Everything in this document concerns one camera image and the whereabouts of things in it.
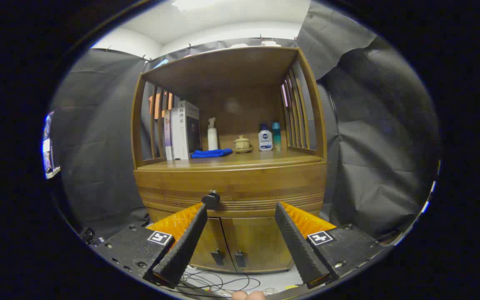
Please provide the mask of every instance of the white pump bottle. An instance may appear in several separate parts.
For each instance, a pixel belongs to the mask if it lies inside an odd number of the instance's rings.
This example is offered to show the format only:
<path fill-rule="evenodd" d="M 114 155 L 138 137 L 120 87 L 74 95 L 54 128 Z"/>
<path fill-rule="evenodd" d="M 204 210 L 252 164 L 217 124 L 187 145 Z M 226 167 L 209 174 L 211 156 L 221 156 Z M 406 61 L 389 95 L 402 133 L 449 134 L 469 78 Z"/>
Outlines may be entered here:
<path fill-rule="evenodd" d="M 216 150 L 218 147 L 218 133 L 216 128 L 214 127 L 214 122 L 216 121 L 216 117 L 208 119 L 208 150 Z"/>

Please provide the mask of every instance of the shelf top board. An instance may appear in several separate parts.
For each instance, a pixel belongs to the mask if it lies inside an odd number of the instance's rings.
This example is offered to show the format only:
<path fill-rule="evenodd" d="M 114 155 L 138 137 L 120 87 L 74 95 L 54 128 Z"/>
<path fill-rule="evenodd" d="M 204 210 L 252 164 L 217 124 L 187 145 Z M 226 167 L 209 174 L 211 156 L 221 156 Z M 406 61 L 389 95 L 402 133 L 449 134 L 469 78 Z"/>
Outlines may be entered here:
<path fill-rule="evenodd" d="M 183 57 L 142 77 L 175 95 L 215 89 L 281 85 L 297 48 L 252 46 Z"/>
<path fill-rule="evenodd" d="M 232 153 L 223 157 L 210 157 L 204 159 L 188 159 L 162 161 L 151 165 L 139 167 L 139 171 L 200 171 L 215 169 L 246 169 L 246 168 L 269 168 L 282 165 L 297 165 L 303 163 L 321 162 L 322 158 L 299 152 L 296 150 L 284 150 L 281 152 L 271 150 L 259 152 L 253 150 L 248 153 Z"/>

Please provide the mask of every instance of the book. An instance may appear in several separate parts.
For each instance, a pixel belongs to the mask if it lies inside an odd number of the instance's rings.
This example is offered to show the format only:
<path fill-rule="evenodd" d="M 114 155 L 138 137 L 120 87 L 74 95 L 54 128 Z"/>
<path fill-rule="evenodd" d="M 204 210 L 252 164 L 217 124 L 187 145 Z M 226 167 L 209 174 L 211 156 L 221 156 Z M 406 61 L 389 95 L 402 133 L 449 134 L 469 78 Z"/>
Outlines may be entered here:
<path fill-rule="evenodd" d="M 164 112 L 164 147 L 166 148 L 166 159 L 173 160 L 172 136 L 171 136 L 171 110 Z"/>
<path fill-rule="evenodd" d="M 172 144 L 174 159 L 188 160 L 189 154 L 201 150 L 200 110 L 183 100 L 172 110 Z"/>

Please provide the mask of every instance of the white wall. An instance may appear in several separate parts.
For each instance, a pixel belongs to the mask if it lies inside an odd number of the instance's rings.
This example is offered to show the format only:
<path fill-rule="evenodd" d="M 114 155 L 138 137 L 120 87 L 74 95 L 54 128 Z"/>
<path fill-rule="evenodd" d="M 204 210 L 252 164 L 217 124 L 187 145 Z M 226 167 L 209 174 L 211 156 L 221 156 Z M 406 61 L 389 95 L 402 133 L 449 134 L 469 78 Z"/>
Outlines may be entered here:
<path fill-rule="evenodd" d="M 146 59 L 154 59 L 159 56 L 162 45 L 155 42 L 148 36 L 125 28 L 116 28 L 103 36 L 99 42 L 96 42 L 92 48 L 109 48 L 112 50 L 123 51 L 141 57 L 145 55 Z"/>
<path fill-rule="evenodd" d="M 215 40 L 228 40 L 231 38 L 257 38 L 262 34 L 263 38 L 288 38 L 292 40 L 299 33 L 302 23 L 263 21 L 235 23 L 202 30 L 200 32 L 184 36 L 162 46 L 158 56 L 162 56 L 179 49 Z"/>

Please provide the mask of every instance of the blue cloth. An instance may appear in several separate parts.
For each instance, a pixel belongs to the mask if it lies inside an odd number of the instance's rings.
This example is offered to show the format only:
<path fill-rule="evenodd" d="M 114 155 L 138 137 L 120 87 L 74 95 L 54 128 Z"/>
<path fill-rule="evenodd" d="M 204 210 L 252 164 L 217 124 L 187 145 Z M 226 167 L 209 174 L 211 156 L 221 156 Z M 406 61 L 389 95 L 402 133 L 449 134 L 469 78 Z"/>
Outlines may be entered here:
<path fill-rule="evenodd" d="M 202 158 L 219 158 L 220 156 L 227 156 L 231 154 L 233 150 L 227 148 L 227 149 L 216 149 L 216 150 L 210 150 L 210 151 L 199 151 L 195 150 L 194 153 L 192 154 L 193 159 L 202 159 Z"/>

